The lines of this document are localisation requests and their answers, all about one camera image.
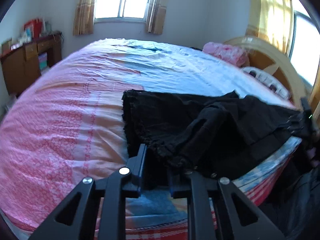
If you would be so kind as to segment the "red gift bag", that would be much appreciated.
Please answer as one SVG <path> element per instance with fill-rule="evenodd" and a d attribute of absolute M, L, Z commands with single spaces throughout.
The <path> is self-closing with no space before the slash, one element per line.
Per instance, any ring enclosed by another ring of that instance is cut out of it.
<path fill-rule="evenodd" d="M 42 32 L 43 21 L 39 18 L 29 20 L 24 24 L 24 29 L 30 29 L 32 38 L 39 38 Z"/>

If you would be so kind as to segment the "cream wooden headboard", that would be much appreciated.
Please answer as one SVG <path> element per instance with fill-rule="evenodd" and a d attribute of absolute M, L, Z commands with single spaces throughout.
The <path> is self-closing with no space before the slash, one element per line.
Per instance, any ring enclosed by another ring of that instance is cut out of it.
<path fill-rule="evenodd" d="M 294 69 L 289 58 L 270 43 L 254 37 L 236 37 L 225 44 L 244 49 L 248 53 L 249 65 L 274 76 L 290 92 L 290 101 L 302 109 L 300 99 L 306 98 L 302 79 Z"/>

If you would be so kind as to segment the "brown wooden desk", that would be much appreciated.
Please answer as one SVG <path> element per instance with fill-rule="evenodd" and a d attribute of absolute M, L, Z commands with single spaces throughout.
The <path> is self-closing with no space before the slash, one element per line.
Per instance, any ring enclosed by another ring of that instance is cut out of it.
<path fill-rule="evenodd" d="M 55 31 L 2 55 L 2 72 L 8 94 L 21 95 L 41 76 L 40 55 L 47 54 L 48 67 L 61 61 L 62 41 L 63 34 Z"/>

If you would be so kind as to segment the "boxes on desk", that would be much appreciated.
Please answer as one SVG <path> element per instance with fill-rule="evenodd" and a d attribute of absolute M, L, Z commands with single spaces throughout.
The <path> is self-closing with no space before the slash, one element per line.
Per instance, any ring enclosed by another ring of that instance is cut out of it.
<path fill-rule="evenodd" d="M 5 54 L 17 48 L 20 48 L 25 43 L 31 42 L 33 39 L 32 32 L 27 29 L 21 33 L 17 39 L 8 39 L 1 44 L 1 53 Z"/>

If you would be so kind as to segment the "left yellow curtain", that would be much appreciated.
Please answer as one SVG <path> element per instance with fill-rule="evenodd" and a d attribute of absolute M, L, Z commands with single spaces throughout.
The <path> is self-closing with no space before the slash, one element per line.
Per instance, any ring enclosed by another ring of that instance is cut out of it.
<path fill-rule="evenodd" d="M 75 9 L 73 35 L 93 34 L 95 0 L 78 0 Z"/>

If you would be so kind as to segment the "side yellow curtain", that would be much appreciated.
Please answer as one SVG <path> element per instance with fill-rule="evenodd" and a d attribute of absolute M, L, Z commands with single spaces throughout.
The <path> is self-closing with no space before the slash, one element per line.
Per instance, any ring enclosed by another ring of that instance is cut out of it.
<path fill-rule="evenodd" d="M 293 38 L 292 0 L 251 0 L 246 35 L 258 37 L 289 55 Z"/>

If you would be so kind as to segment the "right yellow curtain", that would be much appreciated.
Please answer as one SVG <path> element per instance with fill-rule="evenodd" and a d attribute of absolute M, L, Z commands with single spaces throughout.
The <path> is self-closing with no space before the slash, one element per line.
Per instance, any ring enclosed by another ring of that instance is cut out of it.
<path fill-rule="evenodd" d="M 168 0 L 150 0 L 146 17 L 145 31 L 150 34 L 162 35 Z"/>

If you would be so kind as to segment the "black pants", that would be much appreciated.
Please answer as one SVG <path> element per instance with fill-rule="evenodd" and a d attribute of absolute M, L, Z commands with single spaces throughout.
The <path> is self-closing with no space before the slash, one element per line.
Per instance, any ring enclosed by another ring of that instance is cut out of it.
<path fill-rule="evenodd" d="M 303 113 L 236 92 L 210 97 L 128 90 L 123 120 L 129 155 L 147 146 L 151 166 L 243 176 L 289 139 L 308 134 Z"/>

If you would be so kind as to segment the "back window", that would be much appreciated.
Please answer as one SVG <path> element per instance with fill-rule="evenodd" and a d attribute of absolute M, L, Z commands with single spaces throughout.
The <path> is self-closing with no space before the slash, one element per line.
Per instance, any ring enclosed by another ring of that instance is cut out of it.
<path fill-rule="evenodd" d="M 95 0 L 95 22 L 144 22 L 150 0 Z"/>

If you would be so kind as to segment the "blue pink bed sheet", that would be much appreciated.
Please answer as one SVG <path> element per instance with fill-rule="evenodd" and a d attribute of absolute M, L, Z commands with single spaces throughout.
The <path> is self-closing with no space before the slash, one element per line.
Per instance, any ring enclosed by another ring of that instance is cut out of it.
<path fill-rule="evenodd" d="M 28 239 L 83 178 L 105 178 L 127 162 L 121 98 L 130 89 L 205 96 L 236 91 L 293 107 L 199 50 L 93 42 L 39 78 L 1 122 L 1 214 L 18 239 Z"/>

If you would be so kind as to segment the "side window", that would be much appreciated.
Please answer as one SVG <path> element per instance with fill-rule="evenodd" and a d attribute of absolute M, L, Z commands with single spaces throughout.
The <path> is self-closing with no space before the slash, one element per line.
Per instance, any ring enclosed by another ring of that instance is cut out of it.
<path fill-rule="evenodd" d="M 299 0 L 292 0 L 294 12 L 290 60 L 308 87 L 316 81 L 319 65 L 319 31 Z"/>

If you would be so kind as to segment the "grey patterned pillow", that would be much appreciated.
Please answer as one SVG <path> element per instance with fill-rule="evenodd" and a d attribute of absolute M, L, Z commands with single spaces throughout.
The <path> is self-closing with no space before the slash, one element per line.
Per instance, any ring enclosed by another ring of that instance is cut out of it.
<path fill-rule="evenodd" d="M 284 100 L 291 98 L 291 93 L 275 77 L 255 67 L 244 67 L 242 71 L 253 76 L 269 90 Z"/>

